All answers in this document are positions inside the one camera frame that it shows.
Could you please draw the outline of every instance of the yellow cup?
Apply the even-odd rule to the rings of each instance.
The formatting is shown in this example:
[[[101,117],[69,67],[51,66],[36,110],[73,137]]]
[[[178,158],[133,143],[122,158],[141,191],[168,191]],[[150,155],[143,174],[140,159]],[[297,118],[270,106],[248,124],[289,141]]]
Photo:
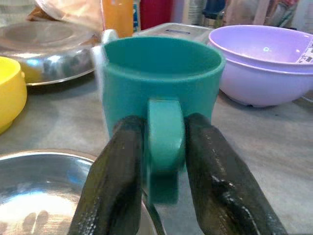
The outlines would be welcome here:
[[[0,56],[0,134],[22,111],[26,98],[26,83],[20,64]]]

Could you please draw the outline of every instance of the lavender bowl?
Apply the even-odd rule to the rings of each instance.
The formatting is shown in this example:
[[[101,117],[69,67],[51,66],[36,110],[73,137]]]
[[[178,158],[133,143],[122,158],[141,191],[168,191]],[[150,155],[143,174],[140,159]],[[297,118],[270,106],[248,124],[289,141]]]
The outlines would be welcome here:
[[[241,64],[313,74],[312,34],[263,25],[232,25],[213,30],[209,44]]]

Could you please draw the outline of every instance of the metal bowl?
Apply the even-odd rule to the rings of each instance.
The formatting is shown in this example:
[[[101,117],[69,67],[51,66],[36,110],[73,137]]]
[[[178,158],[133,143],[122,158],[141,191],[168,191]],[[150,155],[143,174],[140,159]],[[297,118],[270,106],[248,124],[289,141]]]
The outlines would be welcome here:
[[[20,62],[29,86],[71,80],[93,71],[96,33],[77,24],[24,22],[0,28],[0,55]]]
[[[66,235],[94,156],[35,150],[0,156],[0,234]],[[138,235],[165,235],[142,202]]]

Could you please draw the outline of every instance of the clear plastic container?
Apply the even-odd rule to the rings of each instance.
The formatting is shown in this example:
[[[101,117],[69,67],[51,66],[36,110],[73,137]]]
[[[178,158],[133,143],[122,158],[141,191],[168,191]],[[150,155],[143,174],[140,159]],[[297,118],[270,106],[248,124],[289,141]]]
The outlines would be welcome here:
[[[164,23],[138,33],[133,36],[165,36],[183,38],[207,44],[209,33],[213,28],[187,25],[182,23]]]

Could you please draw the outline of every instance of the countertop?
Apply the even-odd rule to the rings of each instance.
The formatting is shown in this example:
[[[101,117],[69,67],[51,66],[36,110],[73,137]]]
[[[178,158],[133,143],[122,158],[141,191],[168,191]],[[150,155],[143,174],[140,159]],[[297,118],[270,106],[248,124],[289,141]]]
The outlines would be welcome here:
[[[302,99],[252,108],[222,92],[212,117],[257,179],[290,234],[313,234],[313,105]],[[0,153],[37,148],[98,155],[107,143],[93,75],[28,89],[23,112],[0,135]],[[202,235],[187,174],[179,203],[156,206],[168,235]]]

